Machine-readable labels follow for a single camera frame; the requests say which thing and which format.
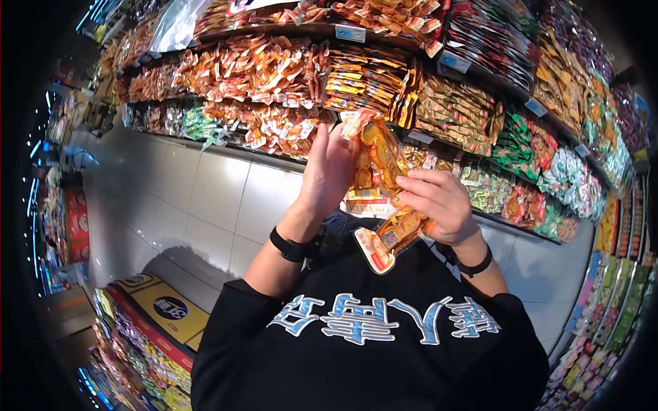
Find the left hand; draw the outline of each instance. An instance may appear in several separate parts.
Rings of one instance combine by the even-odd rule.
[[[313,140],[295,203],[314,220],[321,220],[334,211],[354,180],[358,143],[341,137],[343,126],[339,124],[329,135],[327,125],[320,124]]]

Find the hand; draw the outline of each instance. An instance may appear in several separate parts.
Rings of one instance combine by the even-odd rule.
[[[341,137],[344,124],[331,135],[326,124],[318,126],[304,171],[297,206],[321,220],[334,211],[354,180],[358,143]]]
[[[396,182],[406,190],[399,198],[434,222],[425,233],[429,238],[458,247],[480,233],[470,212],[468,192],[452,173],[414,169]]]

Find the qr code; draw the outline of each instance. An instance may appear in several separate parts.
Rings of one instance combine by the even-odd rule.
[[[382,242],[389,248],[397,244],[399,241],[400,238],[398,238],[393,231],[389,231],[382,236]]]

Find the wrist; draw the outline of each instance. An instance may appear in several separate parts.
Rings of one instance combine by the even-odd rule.
[[[487,248],[487,243],[482,237],[480,228],[459,244],[452,246],[459,262],[467,267],[475,267],[482,263],[487,256]]]
[[[279,220],[276,232],[284,240],[303,244],[309,242],[318,233],[321,221],[322,218],[318,218],[314,212],[296,201]]]

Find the black t-shirt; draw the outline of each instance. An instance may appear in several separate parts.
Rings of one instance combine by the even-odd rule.
[[[192,370],[206,410],[532,410],[546,353],[521,301],[483,297],[422,242],[374,274],[354,248],[286,304],[224,285]]]

